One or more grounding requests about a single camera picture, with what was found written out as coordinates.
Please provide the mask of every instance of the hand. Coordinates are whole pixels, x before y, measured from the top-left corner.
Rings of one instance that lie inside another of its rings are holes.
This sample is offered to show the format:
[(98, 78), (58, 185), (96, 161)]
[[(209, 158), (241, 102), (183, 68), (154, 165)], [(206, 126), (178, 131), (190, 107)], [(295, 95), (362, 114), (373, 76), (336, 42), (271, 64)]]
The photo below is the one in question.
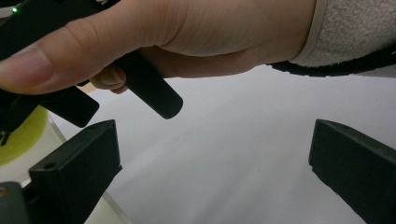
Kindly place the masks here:
[(91, 78), (98, 88), (121, 92), (125, 74), (110, 64), (137, 49), (164, 77), (242, 73), (295, 57), (306, 41), (315, 3), (121, 0), (0, 62), (0, 87), (39, 94)]

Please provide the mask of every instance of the white background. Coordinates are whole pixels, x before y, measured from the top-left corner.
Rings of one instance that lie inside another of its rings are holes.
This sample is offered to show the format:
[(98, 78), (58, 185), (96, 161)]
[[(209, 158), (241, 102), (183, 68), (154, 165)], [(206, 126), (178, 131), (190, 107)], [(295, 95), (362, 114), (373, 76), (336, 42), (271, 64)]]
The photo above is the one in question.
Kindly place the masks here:
[[(396, 79), (298, 77), (266, 66), (169, 79), (184, 107), (160, 118), (132, 93), (94, 91), (115, 119), (123, 170), (110, 195), (135, 224), (361, 224), (311, 171), (316, 119), (396, 148)], [(66, 138), (78, 129), (56, 119)]]

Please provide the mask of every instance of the yellow object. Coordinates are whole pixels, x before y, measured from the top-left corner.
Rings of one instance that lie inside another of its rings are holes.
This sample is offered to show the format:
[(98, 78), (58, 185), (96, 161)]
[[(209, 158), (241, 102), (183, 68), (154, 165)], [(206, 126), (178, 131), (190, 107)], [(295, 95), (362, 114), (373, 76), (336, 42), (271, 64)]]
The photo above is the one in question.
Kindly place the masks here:
[(14, 161), (34, 146), (46, 124), (47, 110), (39, 106), (13, 133), (0, 132), (0, 166)]

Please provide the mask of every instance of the white sleeve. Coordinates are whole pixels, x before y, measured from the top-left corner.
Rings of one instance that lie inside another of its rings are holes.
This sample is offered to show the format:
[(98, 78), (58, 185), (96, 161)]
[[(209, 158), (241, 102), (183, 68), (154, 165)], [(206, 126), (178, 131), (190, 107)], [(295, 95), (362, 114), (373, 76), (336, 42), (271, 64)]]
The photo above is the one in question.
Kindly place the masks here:
[(396, 1), (317, 0), (307, 42), (290, 62), (312, 67), (335, 64), (394, 44)]

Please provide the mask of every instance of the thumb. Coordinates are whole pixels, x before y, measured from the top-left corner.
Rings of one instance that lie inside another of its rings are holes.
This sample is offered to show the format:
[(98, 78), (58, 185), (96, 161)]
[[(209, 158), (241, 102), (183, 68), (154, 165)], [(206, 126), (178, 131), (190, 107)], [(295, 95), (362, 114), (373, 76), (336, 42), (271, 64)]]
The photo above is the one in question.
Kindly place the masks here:
[(24, 94), (61, 90), (93, 77), (129, 51), (152, 45), (147, 38), (152, 20), (143, 19), (149, 15), (142, 15), (136, 2), (120, 1), (71, 21), (3, 60), (0, 88)]

